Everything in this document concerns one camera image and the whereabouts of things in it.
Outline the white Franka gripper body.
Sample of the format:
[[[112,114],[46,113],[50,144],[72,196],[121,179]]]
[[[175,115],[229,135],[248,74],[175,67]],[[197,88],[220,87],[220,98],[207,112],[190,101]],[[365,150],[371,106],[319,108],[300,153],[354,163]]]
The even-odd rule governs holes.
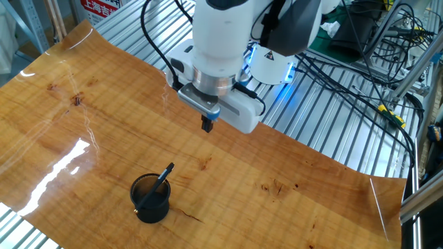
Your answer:
[[[171,50],[166,58],[168,85],[180,101],[193,108],[213,124],[221,119],[242,133],[251,133],[264,110],[256,93],[237,81],[237,76],[215,77],[197,69],[192,63],[196,47],[187,39]]]

